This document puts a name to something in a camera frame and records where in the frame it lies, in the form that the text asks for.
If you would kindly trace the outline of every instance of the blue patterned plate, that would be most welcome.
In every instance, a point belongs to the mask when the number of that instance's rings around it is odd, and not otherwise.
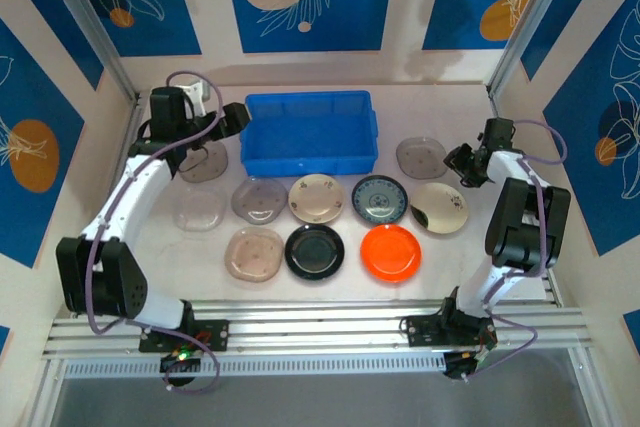
[[[364,220],[376,225],[397,222],[409,203],[402,185],[384,175],[370,175],[358,182],[351,201]]]

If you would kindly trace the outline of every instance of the orange plate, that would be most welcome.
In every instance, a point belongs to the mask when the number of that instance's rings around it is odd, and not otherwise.
[[[420,268],[420,244],[407,229],[379,225],[365,235],[360,246],[362,261],[375,277],[385,282],[403,282]]]

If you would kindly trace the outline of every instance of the white wall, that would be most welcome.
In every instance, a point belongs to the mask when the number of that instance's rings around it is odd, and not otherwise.
[[[62,304],[56,244],[77,235],[106,197],[130,103],[108,75],[97,92],[91,88],[30,0],[0,0],[0,18],[85,121],[35,267],[0,255],[0,324],[12,332],[0,363],[0,423],[12,426],[22,415]]]
[[[389,0],[380,52],[243,54],[231,0],[186,1],[203,55],[124,59],[138,88],[185,68],[222,85],[482,82],[502,52],[423,52],[435,0]]]
[[[542,111],[624,0],[584,0],[540,70],[529,83],[517,69],[498,99],[501,115],[541,118]],[[519,128],[517,145],[527,153],[558,156],[549,135]],[[570,188],[560,167],[536,166],[550,182]],[[562,254],[554,267],[563,290],[583,309],[597,354],[628,425],[640,425],[640,358],[622,315],[640,308],[640,237],[598,257],[577,202],[572,202]]]

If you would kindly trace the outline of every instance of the blue tray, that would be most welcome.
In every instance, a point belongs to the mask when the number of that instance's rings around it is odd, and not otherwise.
[[[253,94],[240,134],[242,163],[256,177],[367,174],[378,125],[366,91]]]

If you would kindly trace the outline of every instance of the orange circle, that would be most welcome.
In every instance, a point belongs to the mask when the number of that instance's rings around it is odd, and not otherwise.
[[[362,240],[360,256],[369,272],[385,282],[403,282],[420,268],[420,243],[407,229],[379,225]]]
[[[596,160],[605,167],[613,164],[616,160],[616,143],[609,137],[601,138],[596,144]]]
[[[58,141],[40,120],[18,122],[9,134],[9,163],[16,181],[25,189],[41,194],[51,188],[58,174]]]
[[[486,40],[508,40],[529,0],[497,0],[484,12],[480,34]]]
[[[133,15],[120,7],[116,7],[109,12],[109,18],[115,25],[124,29],[131,27],[134,22]]]

